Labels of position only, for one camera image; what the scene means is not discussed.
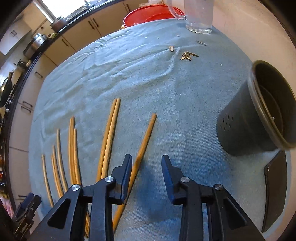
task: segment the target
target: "gray cup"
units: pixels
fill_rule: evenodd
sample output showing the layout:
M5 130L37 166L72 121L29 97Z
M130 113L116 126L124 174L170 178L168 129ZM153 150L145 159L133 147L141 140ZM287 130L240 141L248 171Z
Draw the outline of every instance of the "gray cup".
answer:
M276 68L253 63L247 81L220 112L217 137L223 149L242 156L296 146L296 99Z

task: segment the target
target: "pitcher handle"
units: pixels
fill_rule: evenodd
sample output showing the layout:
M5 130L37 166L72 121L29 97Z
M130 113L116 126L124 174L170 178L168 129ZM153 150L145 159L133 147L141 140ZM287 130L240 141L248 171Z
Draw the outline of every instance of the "pitcher handle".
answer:
M179 15L179 14L176 13L176 11L174 10L173 4L172 4L172 0L167 0L167 5L168 5L168 9L169 9L170 13L176 19L184 19L184 20L186 20L186 16L185 15Z

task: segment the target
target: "wooden chopstick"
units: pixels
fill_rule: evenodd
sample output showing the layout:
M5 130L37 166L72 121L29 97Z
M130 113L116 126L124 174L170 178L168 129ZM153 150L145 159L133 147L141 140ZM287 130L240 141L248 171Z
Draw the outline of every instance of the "wooden chopstick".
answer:
M49 203L51 207L54 206L54 201L52 200L52 194L50 192L49 184L48 184L48 179L47 179L47 172L46 172L46 166L45 166L45 155L42 154L42 165L43 165L43 176L44 176L44 182L45 182L45 187L46 187L46 192L47 192L47 197L49 200Z
M63 165L63 161L62 161L60 129L57 129L57 159L58 159L58 163L59 163L59 173L62 177L63 193L65 193L68 190L68 184L67 184L64 165Z
M118 208L117 208L117 210L115 212L114 218L113 218L113 231L114 232L115 232L115 230L117 228L118 222L119 222L120 217L121 217L121 215L123 213L124 207L126 205L128 197L129 197L129 194L131 193L131 189L133 187L133 183L135 182L138 170L140 168L141 161L142 161L143 156L145 154L145 151L146 151L149 139L150 139L150 135L151 135L155 120L156 120L156 114L153 113L152 117L151 117L151 120L149 122L148 128L146 130L145 136L144 136L144 138L142 140L142 144L141 144L140 149L138 151L136 160L134 162L132 171L131 171L131 179L130 179L130 182L129 182L129 185L128 185L128 194L127 194L126 200L125 200L123 205L118 206Z
M108 118L106 128L105 128L105 133L104 133L104 137L103 137L103 141L102 141L101 153L100 153L100 158L99 158L98 170L97 170L97 174L96 174L96 183L101 180L101 176L102 176L102 169L103 169L103 162L104 162L105 150L106 150L106 145L107 145L107 139L108 139L108 134L109 134L110 126L111 126L111 121L112 121L116 101L117 101L117 99L113 100L113 103L111 105L109 118Z
M73 160L74 162L71 162L71 165L74 164L74 167L72 167L72 176L74 177L74 183L72 184L81 184L81 176L80 176L80 170L79 170L79 161L78 161L78 150L77 150L77 129L74 128L73 130ZM85 223L85 235L88 238L89 237L89 225L90 225L90 216L89 212L86 213L86 223Z
M106 150L105 150L105 155L104 155L104 160L103 160L103 168L102 168L101 179L105 178L107 176L107 173L108 173L108 166L109 166L109 160L110 160L110 154L111 154L111 147L112 147L114 131L115 131L115 125L116 125L116 120L117 120L118 111L119 111L119 105L120 105L120 98L117 98L114 113L113 113L111 124L110 124L110 130L109 130L108 138L107 138L107 144L106 144Z
M75 172L73 163L73 135L74 135L74 117L72 116L69 123L69 137L68 137L68 159L69 159L69 173L71 184L75 183Z
M57 193L59 195L59 198L63 196L63 189L62 189L62 184L61 184L61 179L59 177L59 171L57 169L57 157L56 157L56 152L55 152L55 146L52 146L52 169L54 173L54 182L56 184L57 188Z

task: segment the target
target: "silver screw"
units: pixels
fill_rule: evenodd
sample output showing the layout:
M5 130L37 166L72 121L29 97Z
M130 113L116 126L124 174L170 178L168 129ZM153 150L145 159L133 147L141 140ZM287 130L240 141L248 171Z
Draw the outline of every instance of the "silver screw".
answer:
M114 178L111 177L111 176L108 176L108 177L105 178L105 182L107 182L107 183L110 183L110 182L112 182L113 180L114 180Z
M188 178L188 177L181 178L181 182L183 182L183 183L188 183L189 181L190 181L190 178Z
M71 189L72 189L73 191L77 191L79 188L80 188L80 186L79 186L78 184L74 184L74 185L71 187Z
M223 186L221 184L216 184L215 189L221 191L223 189Z

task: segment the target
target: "window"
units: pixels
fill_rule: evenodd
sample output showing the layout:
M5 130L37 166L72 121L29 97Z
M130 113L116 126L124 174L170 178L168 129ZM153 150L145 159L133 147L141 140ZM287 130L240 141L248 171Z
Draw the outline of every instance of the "window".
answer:
M38 0L41 5L51 12L54 19L62 16L67 17L69 14L86 4L84 0Z

